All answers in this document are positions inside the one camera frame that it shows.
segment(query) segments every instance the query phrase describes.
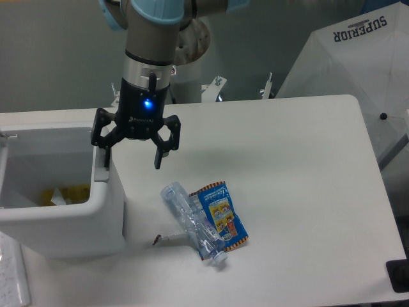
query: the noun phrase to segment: blue snack bag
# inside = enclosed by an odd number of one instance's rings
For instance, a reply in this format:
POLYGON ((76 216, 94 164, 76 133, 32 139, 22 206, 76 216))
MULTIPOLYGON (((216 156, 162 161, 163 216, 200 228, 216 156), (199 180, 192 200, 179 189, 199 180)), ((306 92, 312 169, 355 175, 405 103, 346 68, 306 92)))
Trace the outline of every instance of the blue snack bag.
POLYGON ((203 208, 209 222, 224 240, 225 251, 231 251, 249 238, 224 181, 207 185, 189 196, 199 208, 203 208))

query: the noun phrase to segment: plastic bottle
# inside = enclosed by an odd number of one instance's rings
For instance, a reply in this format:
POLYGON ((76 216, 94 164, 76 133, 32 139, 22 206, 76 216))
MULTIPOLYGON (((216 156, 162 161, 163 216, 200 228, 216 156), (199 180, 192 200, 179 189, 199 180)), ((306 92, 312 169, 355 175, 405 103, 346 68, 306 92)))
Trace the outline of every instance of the plastic bottle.
POLYGON ((216 264, 227 259, 224 241, 179 182, 165 187, 160 195, 204 259, 213 258, 216 264))

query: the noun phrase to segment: white table surface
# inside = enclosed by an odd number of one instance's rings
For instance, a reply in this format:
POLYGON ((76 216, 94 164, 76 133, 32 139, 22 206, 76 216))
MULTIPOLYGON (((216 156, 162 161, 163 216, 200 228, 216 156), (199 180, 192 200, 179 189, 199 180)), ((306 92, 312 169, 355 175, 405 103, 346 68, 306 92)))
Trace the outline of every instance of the white table surface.
MULTIPOLYGON (((0 114, 0 126, 93 120, 95 110, 0 114)), ((409 298, 385 263, 405 257, 358 102, 351 96, 166 106, 180 149, 155 170, 151 141, 113 150, 128 198, 127 249, 47 260, 25 248, 33 306, 328 306, 409 298), (177 233, 159 192, 226 180, 249 233, 223 270, 177 233)))

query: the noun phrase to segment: umbrella text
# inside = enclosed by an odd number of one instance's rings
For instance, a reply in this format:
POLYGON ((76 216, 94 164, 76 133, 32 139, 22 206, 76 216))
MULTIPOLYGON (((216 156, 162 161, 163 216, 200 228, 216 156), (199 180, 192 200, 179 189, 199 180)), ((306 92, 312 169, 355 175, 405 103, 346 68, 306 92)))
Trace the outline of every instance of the umbrella text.
POLYGON ((367 26, 363 25, 362 27, 356 28, 354 30, 347 30, 342 32, 334 32, 334 41, 335 43, 350 40, 352 38, 365 35, 366 33, 370 33, 374 30, 380 29, 387 25, 387 21, 384 16, 379 17, 379 19, 375 19, 374 21, 370 21, 367 26))

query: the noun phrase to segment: white bin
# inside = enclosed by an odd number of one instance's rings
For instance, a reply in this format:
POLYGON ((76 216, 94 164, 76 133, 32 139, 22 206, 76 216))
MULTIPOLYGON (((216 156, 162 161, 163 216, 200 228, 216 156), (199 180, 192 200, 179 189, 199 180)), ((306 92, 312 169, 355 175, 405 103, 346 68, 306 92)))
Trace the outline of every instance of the white bin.
POLYGON ((105 150, 91 146, 91 126, 3 127, 1 232, 49 258, 107 255, 125 247, 125 194, 113 161, 105 168, 105 150), (39 206, 42 191, 81 184, 91 184, 88 201, 39 206))

